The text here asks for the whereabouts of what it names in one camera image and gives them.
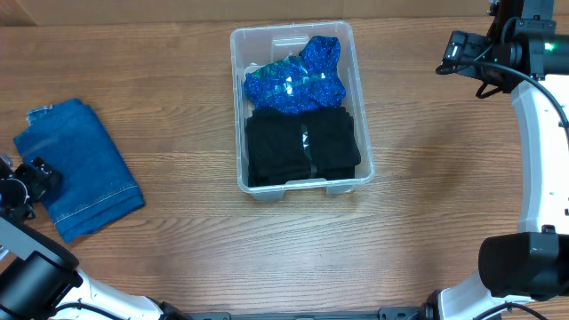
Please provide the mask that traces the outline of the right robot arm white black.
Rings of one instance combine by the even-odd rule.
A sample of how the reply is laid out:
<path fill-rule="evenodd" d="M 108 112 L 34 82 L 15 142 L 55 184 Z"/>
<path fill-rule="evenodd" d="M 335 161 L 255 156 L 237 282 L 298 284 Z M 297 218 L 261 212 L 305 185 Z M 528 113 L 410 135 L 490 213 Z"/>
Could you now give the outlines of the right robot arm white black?
<path fill-rule="evenodd" d="M 517 232 L 485 239 L 477 271 L 460 284 L 380 316 L 497 319 L 568 293 L 568 38 L 556 32 L 553 10 L 550 1 L 493 1 L 488 32 L 454 31 L 437 67 L 478 80 L 479 99 L 511 96 L 523 174 Z"/>

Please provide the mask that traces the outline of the black cloth with band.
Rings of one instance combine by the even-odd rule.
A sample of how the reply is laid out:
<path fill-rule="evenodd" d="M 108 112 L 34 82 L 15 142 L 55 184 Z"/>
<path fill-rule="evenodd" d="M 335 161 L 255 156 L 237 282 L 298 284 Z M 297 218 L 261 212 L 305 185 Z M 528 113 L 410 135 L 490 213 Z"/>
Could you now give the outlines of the black cloth with band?
<path fill-rule="evenodd" d="M 244 131 L 250 187 L 353 179 L 361 163 L 354 119 L 344 107 L 297 115 L 258 110 L 247 119 Z"/>

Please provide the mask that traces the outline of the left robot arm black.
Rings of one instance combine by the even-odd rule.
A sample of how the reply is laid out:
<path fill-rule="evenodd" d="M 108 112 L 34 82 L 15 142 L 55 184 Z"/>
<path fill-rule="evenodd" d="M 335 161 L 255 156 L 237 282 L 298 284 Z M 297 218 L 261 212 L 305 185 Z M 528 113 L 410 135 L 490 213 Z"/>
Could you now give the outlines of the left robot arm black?
<path fill-rule="evenodd" d="M 33 204 L 55 190 L 62 176 L 43 159 L 16 170 L 1 157 L 1 272 L 3 319 L 187 319 L 166 302 L 120 292 L 91 279 L 65 247 L 25 224 Z"/>

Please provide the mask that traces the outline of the shiny blue sequin cloth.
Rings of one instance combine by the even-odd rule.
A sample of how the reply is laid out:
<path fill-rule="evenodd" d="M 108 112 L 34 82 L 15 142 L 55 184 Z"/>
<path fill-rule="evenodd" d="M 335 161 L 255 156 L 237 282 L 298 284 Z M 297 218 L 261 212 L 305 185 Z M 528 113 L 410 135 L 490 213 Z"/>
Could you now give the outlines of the shiny blue sequin cloth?
<path fill-rule="evenodd" d="M 246 74 L 244 93 L 258 110 L 287 115 L 337 108 L 346 97 L 338 76 L 340 56 L 338 38 L 313 36 L 298 55 Z"/>

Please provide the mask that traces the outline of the blue denim cloth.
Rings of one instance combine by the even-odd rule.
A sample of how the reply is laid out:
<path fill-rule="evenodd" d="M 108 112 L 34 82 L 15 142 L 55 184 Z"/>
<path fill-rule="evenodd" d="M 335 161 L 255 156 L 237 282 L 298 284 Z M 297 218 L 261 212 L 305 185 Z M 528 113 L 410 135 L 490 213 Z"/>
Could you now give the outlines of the blue denim cloth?
<path fill-rule="evenodd" d="M 145 206 L 142 191 L 93 109 L 80 99 L 28 112 L 13 138 L 24 163 L 42 158 L 62 175 L 42 203 L 63 241 L 94 233 Z"/>

